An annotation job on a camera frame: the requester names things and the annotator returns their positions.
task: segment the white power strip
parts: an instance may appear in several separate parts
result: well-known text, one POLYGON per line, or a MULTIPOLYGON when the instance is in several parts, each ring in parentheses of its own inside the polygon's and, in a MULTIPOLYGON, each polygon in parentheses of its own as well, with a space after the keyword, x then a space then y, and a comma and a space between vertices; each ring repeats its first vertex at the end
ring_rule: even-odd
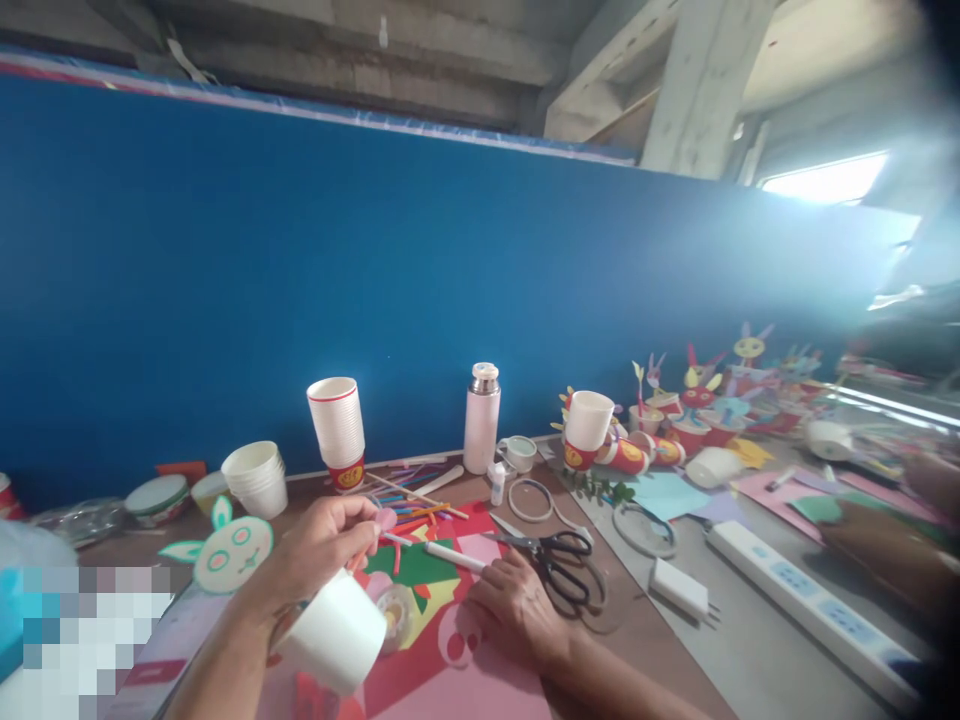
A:
POLYGON ((920 696, 891 663, 916 663, 917 658, 740 523, 714 525, 707 542, 877 694, 904 715, 912 714, 920 696))

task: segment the thermos lid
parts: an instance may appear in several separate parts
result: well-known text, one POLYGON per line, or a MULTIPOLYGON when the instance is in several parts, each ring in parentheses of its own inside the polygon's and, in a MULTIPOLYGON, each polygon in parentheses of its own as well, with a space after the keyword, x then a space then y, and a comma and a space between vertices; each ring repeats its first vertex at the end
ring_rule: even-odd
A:
POLYGON ((477 380, 496 380, 500 371, 493 363, 477 363, 473 366, 473 376, 477 380))

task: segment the bright light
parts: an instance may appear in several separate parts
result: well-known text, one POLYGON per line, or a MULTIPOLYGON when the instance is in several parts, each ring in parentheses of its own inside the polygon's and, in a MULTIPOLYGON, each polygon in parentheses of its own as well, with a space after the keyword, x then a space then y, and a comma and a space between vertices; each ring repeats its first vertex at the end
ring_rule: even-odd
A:
POLYGON ((856 204, 873 187, 889 155, 867 155, 770 178, 762 190, 810 202, 856 204))

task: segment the blue wall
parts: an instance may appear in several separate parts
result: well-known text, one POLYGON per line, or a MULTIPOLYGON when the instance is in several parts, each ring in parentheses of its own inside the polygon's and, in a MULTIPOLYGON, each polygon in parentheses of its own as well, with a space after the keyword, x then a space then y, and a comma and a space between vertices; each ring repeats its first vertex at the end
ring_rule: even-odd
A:
POLYGON ((359 380, 370 461, 462 446, 474 362, 501 432, 557 393, 627 404, 631 359, 835 359, 904 239, 895 215, 635 169, 0 77, 0 469, 28 509, 276 440, 359 380))

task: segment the white thermos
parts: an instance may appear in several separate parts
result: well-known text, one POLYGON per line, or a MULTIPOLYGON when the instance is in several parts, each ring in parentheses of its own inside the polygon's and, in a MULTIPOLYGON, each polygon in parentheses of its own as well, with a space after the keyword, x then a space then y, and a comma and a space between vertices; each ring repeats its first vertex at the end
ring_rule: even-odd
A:
POLYGON ((500 371, 492 363, 473 366, 473 382, 467 390, 467 423, 463 434, 463 466, 483 475, 497 452, 497 420, 500 419, 500 371))

